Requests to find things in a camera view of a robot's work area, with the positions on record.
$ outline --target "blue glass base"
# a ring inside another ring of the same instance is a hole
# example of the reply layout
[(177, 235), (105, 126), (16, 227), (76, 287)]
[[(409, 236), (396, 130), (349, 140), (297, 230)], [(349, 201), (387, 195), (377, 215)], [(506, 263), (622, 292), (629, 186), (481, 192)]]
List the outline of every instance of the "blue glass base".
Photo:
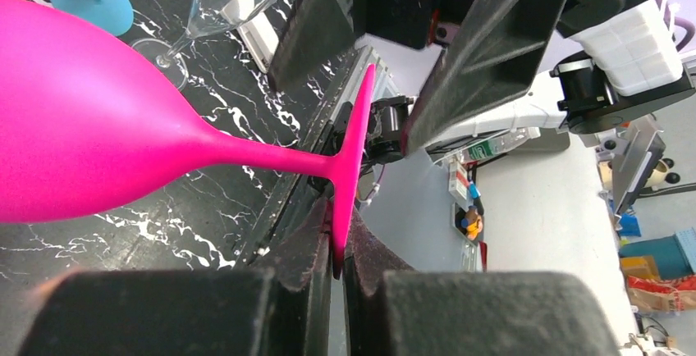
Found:
[(51, 0), (53, 7), (89, 21), (114, 36), (133, 25), (133, 6), (129, 0)]

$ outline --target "gray floor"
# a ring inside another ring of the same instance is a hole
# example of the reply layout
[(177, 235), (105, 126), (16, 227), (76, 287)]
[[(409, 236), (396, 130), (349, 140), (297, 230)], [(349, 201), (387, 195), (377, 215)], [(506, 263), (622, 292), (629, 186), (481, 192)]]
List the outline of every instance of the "gray floor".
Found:
[[(454, 199), (447, 192), (447, 171), (434, 166), (419, 151), (408, 159), (387, 165), (379, 193), (361, 211), (369, 229), (411, 266), (426, 272), (461, 269), (462, 236), (451, 225)], [(371, 189), (366, 177), (360, 192)], [(331, 356), (346, 354), (343, 285), (332, 283)]]

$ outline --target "caster wheel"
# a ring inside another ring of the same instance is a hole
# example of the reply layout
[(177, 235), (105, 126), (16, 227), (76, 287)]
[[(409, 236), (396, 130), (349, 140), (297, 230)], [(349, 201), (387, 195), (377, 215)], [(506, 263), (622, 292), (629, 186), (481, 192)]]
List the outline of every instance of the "caster wheel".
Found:
[(681, 181), (681, 176), (676, 173), (669, 173), (667, 177), (665, 177), (665, 182), (667, 184), (676, 184), (679, 181)]

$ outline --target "clear glass base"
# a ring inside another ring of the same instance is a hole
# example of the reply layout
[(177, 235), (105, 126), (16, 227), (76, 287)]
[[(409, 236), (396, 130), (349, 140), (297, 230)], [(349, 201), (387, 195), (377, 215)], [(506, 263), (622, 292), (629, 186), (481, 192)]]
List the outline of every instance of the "clear glass base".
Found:
[(181, 54), (175, 55), (174, 61), (169, 65), (161, 62), (161, 56), (172, 46), (162, 40), (151, 38), (136, 40), (130, 46), (155, 65), (177, 89), (182, 90), (186, 86), (189, 70)]

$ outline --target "white floor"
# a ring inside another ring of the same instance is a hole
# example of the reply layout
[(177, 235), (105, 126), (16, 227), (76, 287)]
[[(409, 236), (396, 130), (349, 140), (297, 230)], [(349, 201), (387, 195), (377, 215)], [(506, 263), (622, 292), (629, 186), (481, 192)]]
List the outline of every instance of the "white floor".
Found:
[(602, 187), (593, 150), (577, 136), (570, 138), (563, 153), (509, 156), (480, 169), (488, 270), (578, 276), (597, 297), (621, 345), (637, 327), (615, 237), (598, 197)]

